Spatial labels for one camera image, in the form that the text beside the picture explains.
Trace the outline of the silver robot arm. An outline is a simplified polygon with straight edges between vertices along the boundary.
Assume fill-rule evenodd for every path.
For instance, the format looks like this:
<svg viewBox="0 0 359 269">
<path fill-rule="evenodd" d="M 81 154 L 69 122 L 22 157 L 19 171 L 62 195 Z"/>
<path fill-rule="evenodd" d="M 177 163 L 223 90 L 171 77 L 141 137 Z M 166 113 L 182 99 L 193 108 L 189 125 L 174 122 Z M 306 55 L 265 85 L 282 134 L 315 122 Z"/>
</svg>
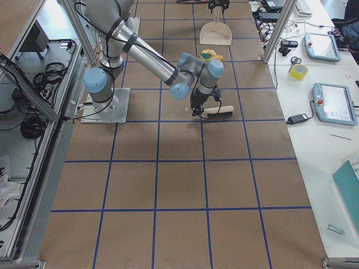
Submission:
<svg viewBox="0 0 359 269">
<path fill-rule="evenodd" d="M 102 64 L 113 66 L 121 63 L 121 53 L 126 53 L 167 86 L 178 100 L 190 95 L 193 115 L 204 112 L 204 103 L 209 97 L 221 102 L 218 80 L 224 71 L 218 59 L 208 62 L 189 53 L 182 53 L 174 66 L 154 48 L 133 32 L 128 18 L 132 1 L 86 1 L 86 18 L 105 42 Z"/>
</svg>

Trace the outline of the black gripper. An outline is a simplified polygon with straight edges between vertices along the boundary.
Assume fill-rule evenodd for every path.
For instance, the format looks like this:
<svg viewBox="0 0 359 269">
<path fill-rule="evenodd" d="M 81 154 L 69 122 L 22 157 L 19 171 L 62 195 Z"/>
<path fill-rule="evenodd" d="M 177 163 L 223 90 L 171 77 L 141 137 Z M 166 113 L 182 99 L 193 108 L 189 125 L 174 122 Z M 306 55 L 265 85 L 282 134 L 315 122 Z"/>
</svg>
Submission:
<svg viewBox="0 0 359 269">
<path fill-rule="evenodd" d="M 196 110 L 198 115 L 202 115 L 204 108 L 202 107 L 204 102 L 207 101 L 209 94 L 202 93 L 197 87 L 192 90 L 190 96 L 190 105 L 192 110 L 192 116 L 196 116 Z"/>
<path fill-rule="evenodd" d="M 220 7 L 222 13 L 224 13 L 229 8 L 229 0 L 209 0 L 208 9 L 211 10 L 211 13 L 216 7 Z"/>
</svg>

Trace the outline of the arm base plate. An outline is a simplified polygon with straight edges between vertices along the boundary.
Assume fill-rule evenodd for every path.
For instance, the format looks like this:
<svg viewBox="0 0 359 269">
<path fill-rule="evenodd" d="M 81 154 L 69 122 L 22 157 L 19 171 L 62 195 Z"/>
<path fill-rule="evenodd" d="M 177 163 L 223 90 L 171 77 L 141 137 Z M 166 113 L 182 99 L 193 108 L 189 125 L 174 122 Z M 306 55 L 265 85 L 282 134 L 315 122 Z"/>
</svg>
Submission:
<svg viewBox="0 0 359 269">
<path fill-rule="evenodd" d="M 111 102 L 93 102 L 88 93 L 87 102 L 91 104 L 84 107 L 81 123 L 83 124 L 112 124 L 126 123 L 130 88 L 115 88 Z"/>
<path fill-rule="evenodd" d="M 139 17 L 129 17 L 126 22 L 126 26 L 129 27 L 134 33 L 138 34 L 140 21 L 141 19 Z"/>
</svg>

